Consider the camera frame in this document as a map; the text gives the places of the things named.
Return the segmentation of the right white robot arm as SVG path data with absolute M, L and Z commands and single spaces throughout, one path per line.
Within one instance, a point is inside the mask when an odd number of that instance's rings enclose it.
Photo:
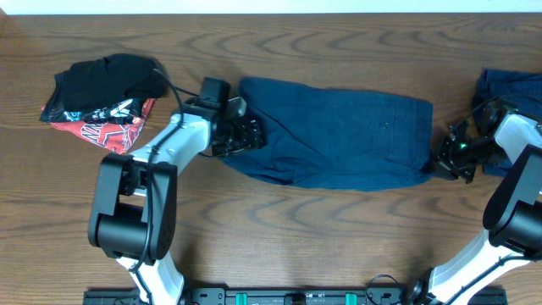
M 454 258 L 417 280 L 404 304 L 507 304 L 506 291 L 490 284 L 541 260 L 541 124 L 506 114 L 493 139 L 513 165 L 484 210 L 484 228 Z

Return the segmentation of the dark blue shorts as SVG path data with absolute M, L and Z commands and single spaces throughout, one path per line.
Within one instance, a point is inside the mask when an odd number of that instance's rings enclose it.
M 224 163 L 251 178 L 300 188 L 383 191 L 431 178 L 433 106 L 380 91 L 321 89 L 246 77 L 239 93 L 264 147 Z

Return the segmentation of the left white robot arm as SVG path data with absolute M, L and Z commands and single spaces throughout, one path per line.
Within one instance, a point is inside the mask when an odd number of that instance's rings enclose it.
M 136 287 L 87 291 L 84 302 L 181 304 L 185 279 L 169 252 L 180 173 L 207 149 L 224 158 L 263 145 L 263 126 L 255 116 L 190 106 L 174 113 L 144 147 L 107 155 L 99 167 L 88 240 L 125 268 Z

